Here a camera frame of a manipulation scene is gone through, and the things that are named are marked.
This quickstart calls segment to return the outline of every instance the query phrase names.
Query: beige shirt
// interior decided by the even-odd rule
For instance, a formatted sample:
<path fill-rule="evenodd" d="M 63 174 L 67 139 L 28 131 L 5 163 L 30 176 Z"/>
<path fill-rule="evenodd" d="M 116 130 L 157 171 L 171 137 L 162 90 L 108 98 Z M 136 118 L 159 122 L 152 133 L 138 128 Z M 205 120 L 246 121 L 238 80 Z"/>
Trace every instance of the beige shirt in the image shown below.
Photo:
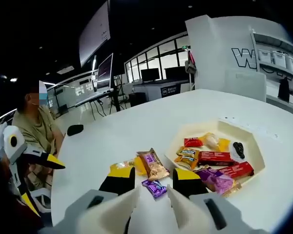
<path fill-rule="evenodd" d="M 36 124 L 24 114 L 16 111 L 13 116 L 12 125 L 20 129 L 27 144 L 31 144 L 54 155 L 56 148 L 52 131 L 58 130 L 58 128 L 46 106 L 39 107 L 39 121 L 39 124 Z M 36 165 L 36 168 L 28 174 L 27 177 L 34 185 L 34 189 L 49 188 L 48 184 L 52 184 L 52 179 L 46 175 L 48 170 L 48 168 L 41 165 Z"/>
<path fill-rule="evenodd" d="M 12 125 L 20 129 L 26 143 L 43 149 L 49 154 L 54 154 L 56 148 L 52 130 L 56 130 L 57 126 L 46 106 L 40 106 L 38 110 L 39 124 L 34 123 L 24 114 L 16 111 L 13 116 Z"/>

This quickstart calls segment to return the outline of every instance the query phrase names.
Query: black snack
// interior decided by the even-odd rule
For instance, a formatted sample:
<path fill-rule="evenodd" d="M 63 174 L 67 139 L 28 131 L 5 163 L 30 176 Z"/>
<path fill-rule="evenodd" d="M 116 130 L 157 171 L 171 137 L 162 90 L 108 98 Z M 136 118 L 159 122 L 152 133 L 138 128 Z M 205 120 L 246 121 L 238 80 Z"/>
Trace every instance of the black snack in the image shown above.
<path fill-rule="evenodd" d="M 244 147 L 242 145 L 241 142 L 235 142 L 233 143 L 233 146 L 236 150 L 236 152 L 238 153 L 238 155 L 240 156 L 241 159 L 244 159 L 245 156 L 244 156 Z"/>

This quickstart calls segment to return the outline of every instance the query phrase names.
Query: whiteboard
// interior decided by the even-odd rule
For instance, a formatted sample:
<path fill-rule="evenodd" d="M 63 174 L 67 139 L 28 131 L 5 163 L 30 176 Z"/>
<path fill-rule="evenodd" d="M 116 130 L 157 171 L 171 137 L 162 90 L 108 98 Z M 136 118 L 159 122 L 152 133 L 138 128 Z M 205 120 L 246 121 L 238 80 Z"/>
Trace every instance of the whiteboard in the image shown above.
<path fill-rule="evenodd" d="M 79 37 L 79 57 L 83 66 L 91 55 L 111 38 L 108 24 L 107 1 L 94 14 Z"/>

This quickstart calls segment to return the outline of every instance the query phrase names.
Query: person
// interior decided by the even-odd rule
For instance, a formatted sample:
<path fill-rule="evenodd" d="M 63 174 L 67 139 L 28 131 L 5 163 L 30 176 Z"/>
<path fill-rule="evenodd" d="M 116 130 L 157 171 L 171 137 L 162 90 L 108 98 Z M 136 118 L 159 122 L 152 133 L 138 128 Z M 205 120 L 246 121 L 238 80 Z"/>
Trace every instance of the person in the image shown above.
<path fill-rule="evenodd" d="M 64 136 L 54 122 L 47 106 L 39 99 L 39 81 L 18 79 L 16 82 L 16 106 L 12 125 L 17 126 L 27 144 L 43 149 L 57 157 Z M 38 164 L 29 166 L 27 178 L 34 190 L 51 189 L 52 169 Z"/>

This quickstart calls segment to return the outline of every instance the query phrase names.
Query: desk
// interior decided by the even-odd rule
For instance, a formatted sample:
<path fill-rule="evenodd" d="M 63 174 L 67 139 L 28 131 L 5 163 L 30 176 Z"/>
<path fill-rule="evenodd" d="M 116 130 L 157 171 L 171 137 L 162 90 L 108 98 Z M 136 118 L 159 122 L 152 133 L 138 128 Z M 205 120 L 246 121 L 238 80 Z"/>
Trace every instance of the desk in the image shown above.
<path fill-rule="evenodd" d="M 145 93 L 147 101 L 153 101 L 159 98 L 165 98 L 181 93 L 181 85 L 186 83 L 189 83 L 189 79 L 163 79 L 146 83 L 133 84 L 133 89 L 135 92 Z"/>
<path fill-rule="evenodd" d="M 66 208 L 77 198 L 100 187 L 111 164 L 153 147 L 171 170 L 164 152 L 182 125 L 225 117 L 254 133 L 266 165 L 228 201 L 242 212 L 248 225 L 273 231 L 293 207 L 293 115 L 265 102 L 211 90 L 144 103 L 86 125 L 80 134 L 66 135 L 59 154 L 66 169 L 55 170 L 53 178 L 53 224 L 63 219 Z M 291 164 L 285 158 L 289 152 Z M 144 179 L 136 176 L 136 185 Z M 161 183 L 172 186 L 170 178 Z M 129 233 L 178 233 L 175 220 L 167 195 L 155 201 L 142 187 Z"/>
<path fill-rule="evenodd" d="M 116 107 L 116 111 L 121 111 L 121 108 L 119 106 L 119 102 L 118 102 L 118 91 L 117 89 L 114 89 L 111 92 L 106 92 L 103 94 L 98 94 L 98 93 L 94 93 L 93 95 L 85 98 L 84 100 L 77 102 L 75 107 L 79 107 L 87 102 L 92 102 L 92 101 L 96 101 L 99 100 L 101 98 L 107 97 L 107 96 L 112 96 L 114 99 L 114 103 L 115 103 L 115 107 Z"/>

